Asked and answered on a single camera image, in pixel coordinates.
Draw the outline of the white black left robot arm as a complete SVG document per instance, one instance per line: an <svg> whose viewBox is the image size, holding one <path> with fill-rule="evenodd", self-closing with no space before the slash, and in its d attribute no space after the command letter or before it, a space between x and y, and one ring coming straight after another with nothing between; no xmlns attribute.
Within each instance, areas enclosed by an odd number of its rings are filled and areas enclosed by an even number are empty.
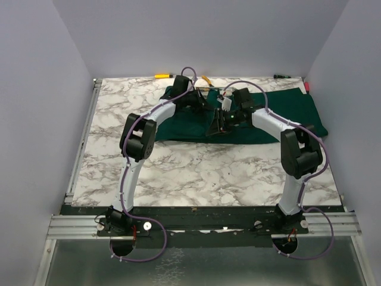
<svg viewBox="0 0 381 286"><path fill-rule="evenodd" d="M205 106L203 96L195 87L197 80L197 76L189 78L182 74L177 75L172 87L159 99L158 104L141 115L134 113L128 115L120 140L124 163L118 183L118 193L114 203L105 213L106 223L116 234L127 234L137 221L156 223L163 228L163 225L155 219L132 214L135 189L140 170L154 149L159 125L185 107Z"/></svg>

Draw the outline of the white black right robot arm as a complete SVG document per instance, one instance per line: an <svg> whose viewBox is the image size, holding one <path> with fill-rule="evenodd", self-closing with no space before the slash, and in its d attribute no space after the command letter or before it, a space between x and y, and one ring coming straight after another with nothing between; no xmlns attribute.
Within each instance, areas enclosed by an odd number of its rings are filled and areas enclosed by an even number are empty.
<svg viewBox="0 0 381 286"><path fill-rule="evenodd" d="M232 93L236 110L215 109L207 136L231 132L233 127L246 123L261 129L280 142L280 159L286 180L283 194L276 205L274 228L287 233L302 217L302 199L309 176L323 162L319 137L313 125L303 126L287 120L269 108L255 104L248 88Z"/></svg>

